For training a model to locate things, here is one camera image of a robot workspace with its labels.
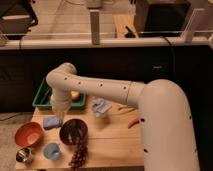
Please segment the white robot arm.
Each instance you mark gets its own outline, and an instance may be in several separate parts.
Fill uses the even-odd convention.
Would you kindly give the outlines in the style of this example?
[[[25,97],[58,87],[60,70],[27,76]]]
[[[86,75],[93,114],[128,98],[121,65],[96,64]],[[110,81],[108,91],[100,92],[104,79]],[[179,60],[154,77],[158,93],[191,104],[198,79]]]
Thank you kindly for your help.
[[[71,63],[46,76],[52,109],[71,108],[71,92],[104,98],[136,108],[145,171],[200,171],[193,119],[182,88],[167,79],[142,82],[82,77]]]

